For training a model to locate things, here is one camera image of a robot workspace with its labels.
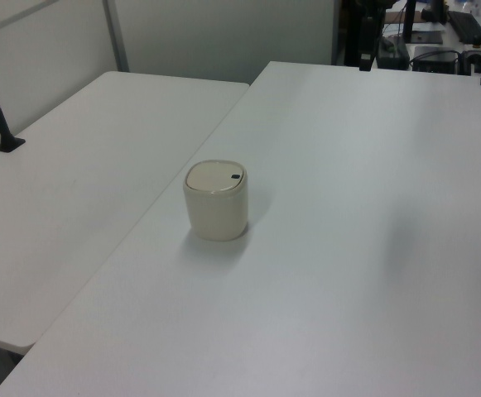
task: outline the computer mouse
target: computer mouse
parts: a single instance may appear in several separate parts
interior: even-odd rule
[[[395,45],[392,41],[386,39],[385,37],[380,39],[380,45],[387,52],[395,52]]]

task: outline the white desk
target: white desk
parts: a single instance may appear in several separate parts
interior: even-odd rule
[[[0,153],[0,347],[40,338],[247,87],[107,73]]]
[[[481,395],[466,89],[481,103],[461,76],[271,63],[0,397]],[[233,242],[189,232],[184,173],[209,158],[249,173]]]

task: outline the electronic equipment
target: electronic equipment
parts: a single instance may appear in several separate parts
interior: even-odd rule
[[[413,32],[413,20],[415,19],[416,0],[408,0],[406,3],[406,17],[404,18],[404,31],[402,37],[407,44],[442,44],[440,31],[416,31]],[[446,23],[445,0],[430,0],[430,9],[427,17],[430,22]]]
[[[460,41],[465,44],[473,44],[478,38],[481,39],[481,26],[472,14],[466,12],[448,11],[450,24],[459,36]]]
[[[413,59],[414,72],[455,74],[457,54],[451,48],[417,46]]]
[[[400,36],[391,39],[392,47],[380,45],[376,57],[379,69],[407,70],[409,67],[409,53],[406,43]]]

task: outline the white tabletop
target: white tabletop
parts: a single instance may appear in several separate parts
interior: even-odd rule
[[[247,87],[107,73],[0,153],[0,347],[40,338]]]
[[[0,387],[9,395],[481,395],[476,79],[270,63]],[[249,229],[190,232],[204,159]]]

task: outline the monitor stand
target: monitor stand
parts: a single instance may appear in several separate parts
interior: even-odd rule
[[[442,44],[440,31],[413,31],[407,44]]]

